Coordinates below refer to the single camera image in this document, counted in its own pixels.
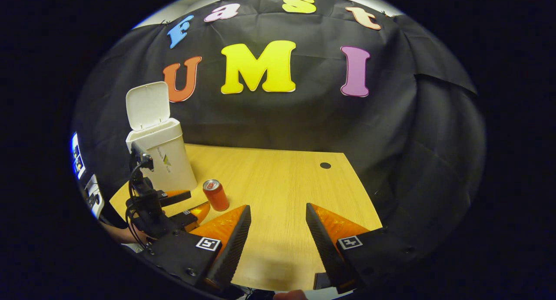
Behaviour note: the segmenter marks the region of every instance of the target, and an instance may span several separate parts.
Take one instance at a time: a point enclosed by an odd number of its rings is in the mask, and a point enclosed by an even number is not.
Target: wooden table
[[[202,184],[217,179],[228,195],[226,211],[211,208],[210,221],[240,205],[251,206],[252,223],[233,284],[263,290],[312,290],[325,272],[305,222],[314,203],[374,230],[381,221],[361,181],[342,153],[228,148],[185,144],[197,179],[191,198],[164,207],[171,217],[206,201]],[[320,166],[326,162],[330,169]],[[125,219],[127,183],[110,199]]]

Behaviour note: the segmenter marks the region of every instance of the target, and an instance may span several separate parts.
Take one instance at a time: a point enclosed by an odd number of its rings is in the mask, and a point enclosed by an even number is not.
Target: trash can lid
[[[126,110],[129,126],[135,131],[167,121],[170,117],[168,85],[153,82],[130,89]]]

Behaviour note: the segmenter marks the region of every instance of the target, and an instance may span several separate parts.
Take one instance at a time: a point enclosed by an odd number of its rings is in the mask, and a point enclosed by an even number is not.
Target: monitor screen
[[[73,173],[77,175],[77,179],[81,179],[81,176],[85,172],[85,164],[83,164],[83,159],[81,158],[81,153],[79,152],[77,132],[73,134],[71,139],[71,150],[73,155]]]

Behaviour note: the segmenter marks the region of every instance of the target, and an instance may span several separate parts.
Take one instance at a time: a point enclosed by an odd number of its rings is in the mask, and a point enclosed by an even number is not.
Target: white trash can
[[[163,191],[192,191],[197,187],[187,157],[181,125],[170,118],[168,86],[154,82],[138,86],[126,95],[127,119],[133,131],[126,138],[127,149],[137,144],[151,154],[154,171],[141,169],[153,188]]]

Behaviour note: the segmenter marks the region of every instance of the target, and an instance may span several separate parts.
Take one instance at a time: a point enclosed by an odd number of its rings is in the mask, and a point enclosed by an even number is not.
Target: red soda can
[[[203,183],[203,192],[205,193],[210,205],[216,211],[224,211],[230,207],[230,203],[224,193],[222,184],[215,180],[209,179]]]

